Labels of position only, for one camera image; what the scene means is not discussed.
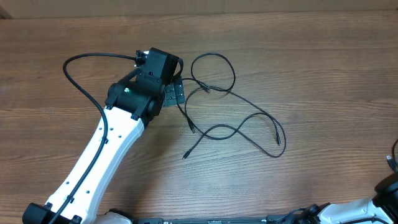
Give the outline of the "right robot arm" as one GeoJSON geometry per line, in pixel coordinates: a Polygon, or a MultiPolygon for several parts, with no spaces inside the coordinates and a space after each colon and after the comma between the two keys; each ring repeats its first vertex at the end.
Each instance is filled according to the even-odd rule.
{"type": "Polygon", "coordinates": [[[349,203],[311,205],[293,220],[296,224],[397,223],[397,174],[381,180],[376,194],[349,203]]]}

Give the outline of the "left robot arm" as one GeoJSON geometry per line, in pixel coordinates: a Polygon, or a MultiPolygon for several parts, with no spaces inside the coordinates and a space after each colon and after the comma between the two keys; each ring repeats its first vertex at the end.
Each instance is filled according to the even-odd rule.
{"type": "Polygon", "coordinates": [[[110,86],[105,105],[94,102],[101,119],[78,162],[44,205],[28,205],[23,223],[133,223],[117,209],[97,211],[123,157],[149,122],[163,105],[182,99],[173,89],[182,84],[183,60],[156,48],[138,50],[131,60],[135,69],[110,86]]]}

